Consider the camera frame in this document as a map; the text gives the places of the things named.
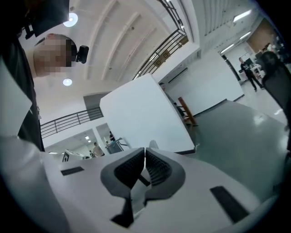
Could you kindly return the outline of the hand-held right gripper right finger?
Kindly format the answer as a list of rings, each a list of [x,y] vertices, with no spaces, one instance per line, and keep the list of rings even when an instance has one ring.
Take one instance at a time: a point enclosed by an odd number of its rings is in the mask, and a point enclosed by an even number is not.
[[[186,172],[177,162],[177,156],[173,152],[145,148],[145,168],[151,183],[151,189],[145,192],[145,206],[148,202],[171,198],[183,186]]]

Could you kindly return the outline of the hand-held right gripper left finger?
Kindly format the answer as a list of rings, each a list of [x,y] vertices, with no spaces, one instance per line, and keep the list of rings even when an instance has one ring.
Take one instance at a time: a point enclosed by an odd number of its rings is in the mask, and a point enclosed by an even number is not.
[[[131,189],[144,169],[144,160],[145,149],[141,147],[108,164],[101,170],[100,179],[108,192],[112,196],[125,200],[122,212],[111,219],[114,223],[125,228],[134,222]]]

